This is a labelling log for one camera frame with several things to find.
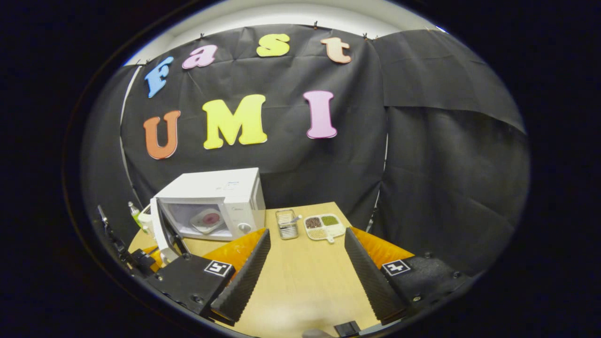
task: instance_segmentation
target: peach letter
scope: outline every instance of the peach letter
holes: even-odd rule
[[[348,49],[350,48],[348,43],[342,42],[339,37],[331,37],[325,38],[322,40],[322,43],[326,45],[326,50],[328,52],[328,57],[338,63],[349,63],[350,56],[344,55],[342,53],[342,48]]]
[[[146,150],[153,159],[168,158],[177,148],[177,118],[180,117],[180,111],[170,111],[164,116],[164,120],[167,122],[167,145],[164,147],[159,146],[159,142],[156,137],[156,128],[159,125],[160,117],[152,117],[144,122],[144,129],[146,129]]]

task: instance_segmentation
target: divided tray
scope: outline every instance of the divided tray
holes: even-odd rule
[[[314,241],[322,239],[334,243],[334,237],[344,235],[344,225],[334,214],[313,215],[304,219],[307,236]]]

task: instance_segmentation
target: pink letter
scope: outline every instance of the pink letter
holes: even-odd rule
[[[194,67],[204,67],[215,61],[213,57],[217,51],[217,46],[207,45],[200,48],[196,48],[190,53],[192,55],[182,64],[182,68],[190,69]]]
[[[309,138],[331,138],[338,131],[332,127],[330,120],[330,100],[334,94],[324,90],[307,91],[303,96],[309,101],[311,111],[311,129],[307,131]]]

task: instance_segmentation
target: white microwave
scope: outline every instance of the white microwave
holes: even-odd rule
[[[182,174],[150,200],[150,211],[161,252],[171,247],[170,237],[174,234],[182,238],[232,241],[265,227],[259,170]]]

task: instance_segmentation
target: yellow letter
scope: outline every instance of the yellow letter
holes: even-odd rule
[[[290,37],[286,34],[268,34],[259,39],[257,54],[260,57],[279,57],[286,54],[290,50],[290,45],[287,42]]]
[[[261,106],[265,102],[265,96],[255,94],[245,96],[236,112],[232,115],[223,100],[213,100],[203,105],[207,112],[207,141],[205,149],[221,148],[224,142],[219,137],[219,131],[223,134],[229,145],[236,142],[238,131],[242,127],[242,135],[238,139],[241,144],[257,144],[267,141],[267,135],[263,132],[261,124]]]

